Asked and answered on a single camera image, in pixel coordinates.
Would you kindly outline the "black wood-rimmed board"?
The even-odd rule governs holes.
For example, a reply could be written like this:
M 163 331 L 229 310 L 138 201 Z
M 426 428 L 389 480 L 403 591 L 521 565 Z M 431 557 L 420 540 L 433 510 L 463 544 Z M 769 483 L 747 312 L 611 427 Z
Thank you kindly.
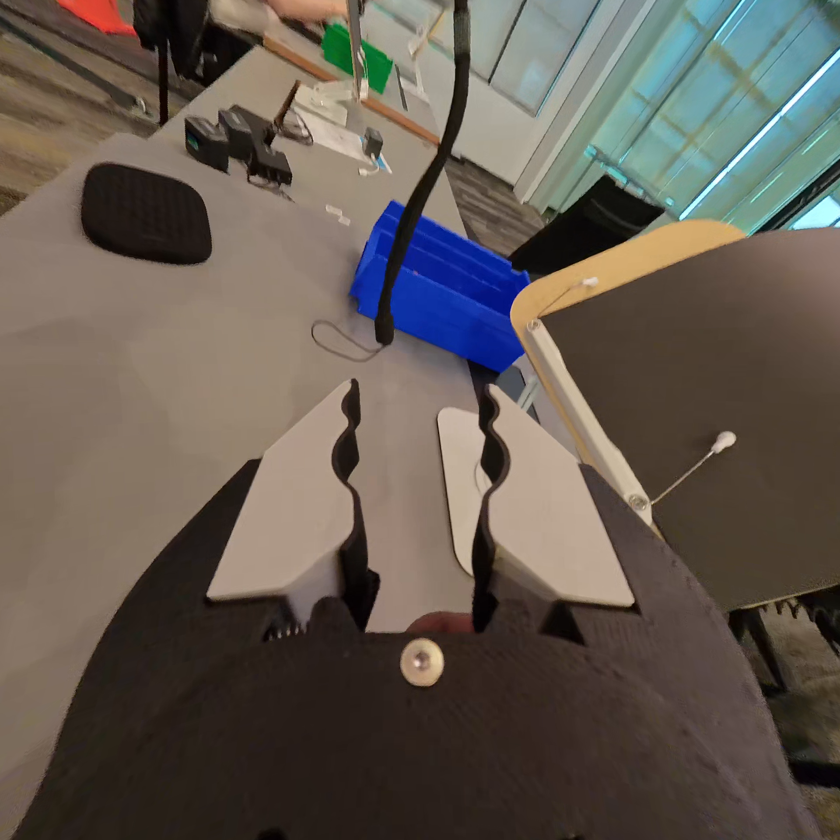
M 658 228 L 533 282 L 540 319 L 725 613 L 838 585 L 838 229 Z

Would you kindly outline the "black office chair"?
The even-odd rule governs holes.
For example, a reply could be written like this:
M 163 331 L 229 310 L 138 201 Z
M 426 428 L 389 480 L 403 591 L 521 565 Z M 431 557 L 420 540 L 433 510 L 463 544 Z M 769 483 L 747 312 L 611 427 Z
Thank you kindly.
M 627 242 L 664 213 L 603 175 L 509 257 L 511 267 L 544 277 Z

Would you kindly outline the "clear acrylic stand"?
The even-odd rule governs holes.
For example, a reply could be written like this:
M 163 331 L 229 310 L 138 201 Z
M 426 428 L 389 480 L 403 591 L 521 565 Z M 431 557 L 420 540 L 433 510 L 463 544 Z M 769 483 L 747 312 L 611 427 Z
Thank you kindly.
M 348 1 L 347 8 L 352 78 L 302 87 L 292 105 L 315 144 L 357 161 L 359 173 L 368 176 L 390 169 L 382 163 L 382 137 L 378 132 L 370 129 L 359 135 L 348 128 L 350 106 L 365 104 L 371 88 L 361 35 L 362 3 Z

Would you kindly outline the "black textured pad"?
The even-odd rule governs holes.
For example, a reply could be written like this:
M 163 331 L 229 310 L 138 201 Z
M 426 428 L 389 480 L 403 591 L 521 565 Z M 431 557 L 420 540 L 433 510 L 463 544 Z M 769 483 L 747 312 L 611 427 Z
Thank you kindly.
M 113 162 L 96 164 L 85 176 L 79 209 L 87 239 L 117 256 L 196 266 L 213 252 L 202 196 L 170 176 Z

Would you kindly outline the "white board rail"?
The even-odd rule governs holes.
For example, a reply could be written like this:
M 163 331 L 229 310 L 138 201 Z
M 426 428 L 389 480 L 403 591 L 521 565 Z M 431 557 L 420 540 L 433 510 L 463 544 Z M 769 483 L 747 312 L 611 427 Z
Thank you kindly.
M 545 392 L 569 430 L 578 455 L 594 468 L 625 503 L 655 529 L 653 506 L 624 455 L 610 440 L 583 398 L 563 357 L 539 318 L 527 323 L 521 339 L 533 375 L 520 396 L 520 407 L 529 407 L 539 392 Z

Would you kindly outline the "orange traffic cone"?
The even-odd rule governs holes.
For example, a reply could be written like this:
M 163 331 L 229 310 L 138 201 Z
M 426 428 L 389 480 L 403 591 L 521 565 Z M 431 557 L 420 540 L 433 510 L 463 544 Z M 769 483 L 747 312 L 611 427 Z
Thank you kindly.
M 65 11 L 105 35 L 136 38 L 131 24 L 123 20 L 116 1 L 56 1 Z

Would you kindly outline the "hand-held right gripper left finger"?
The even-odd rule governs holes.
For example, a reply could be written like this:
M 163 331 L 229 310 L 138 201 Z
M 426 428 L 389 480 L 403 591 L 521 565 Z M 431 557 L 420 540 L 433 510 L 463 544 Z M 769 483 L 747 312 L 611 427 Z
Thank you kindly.
M 381 579 L 358 491 L 357 381 L 345 381 L 263 454 L 207 589 L 210 602 L 284 599 L 298 625 L 325 597 L 367 627 Z

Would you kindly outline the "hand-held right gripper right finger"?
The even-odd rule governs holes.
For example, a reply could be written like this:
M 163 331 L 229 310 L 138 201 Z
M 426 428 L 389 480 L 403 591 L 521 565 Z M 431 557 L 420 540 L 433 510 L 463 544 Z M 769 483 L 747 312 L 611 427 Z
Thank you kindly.
M 504 391 L 479 401 L 484 444 L 471 550 L 472 623 L 502 601 L 534 605 L 538 625 L 558 604 L 627 610 L 635 598 L 579 463 Z

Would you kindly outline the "blue plastic bin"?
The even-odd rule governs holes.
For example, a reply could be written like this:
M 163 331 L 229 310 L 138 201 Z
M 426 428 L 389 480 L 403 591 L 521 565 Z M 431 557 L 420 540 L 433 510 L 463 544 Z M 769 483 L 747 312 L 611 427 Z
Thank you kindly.
M 523 350 L 510 321 L 525 271 L 422 216 L 392 293 L 397 330 L 493 371 Z

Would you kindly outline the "black hanging jacket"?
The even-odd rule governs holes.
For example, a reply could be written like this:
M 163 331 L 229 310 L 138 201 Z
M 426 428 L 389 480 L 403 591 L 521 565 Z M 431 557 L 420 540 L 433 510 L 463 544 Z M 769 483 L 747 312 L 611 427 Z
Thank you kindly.
M 193 78 L 203 53 L 209 1 L 132 1 L 133 29 L 141 46 L 155 53 L 159 127 L 169 119 L 170 69 Z

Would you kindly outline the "white rounded pad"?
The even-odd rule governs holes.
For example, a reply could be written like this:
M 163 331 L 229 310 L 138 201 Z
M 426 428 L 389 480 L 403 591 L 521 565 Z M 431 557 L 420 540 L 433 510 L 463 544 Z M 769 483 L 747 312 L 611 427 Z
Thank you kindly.
M 490 488 L 490 479 L 480 465 L 485 436 L 479 428 L 477 413 L 452 406 L 438 413 L 437 434 L 455 557 L 463 571 L 472 577 L 480 503 Z

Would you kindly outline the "black charger block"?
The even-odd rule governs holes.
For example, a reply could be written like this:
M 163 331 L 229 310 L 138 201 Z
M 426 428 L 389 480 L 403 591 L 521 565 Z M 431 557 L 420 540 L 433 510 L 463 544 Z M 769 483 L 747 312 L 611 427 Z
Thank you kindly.
M 247 163 L 248 182 L 254 179 L 278 186 L 292 183 L 292 172 L 286 155 L 262 143 L 252 148 Z
M 239 161 L 248 159 L 254 144 L 273 130 L 271 122 L 237 104 L 219 109 L 217 124 L 227 137 L 228 155 Z
M 184 120 L 185 150 L 196 161 L 228 173 L 229 140 L 226 132 L 206 118 L 188 115 Z

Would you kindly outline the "black tripod stand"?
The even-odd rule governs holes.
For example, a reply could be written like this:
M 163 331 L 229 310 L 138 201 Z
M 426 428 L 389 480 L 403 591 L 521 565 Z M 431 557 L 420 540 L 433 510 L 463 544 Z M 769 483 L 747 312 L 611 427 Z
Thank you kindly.
M 838 792 L 838 586 L 729 614 L 794 780 Z

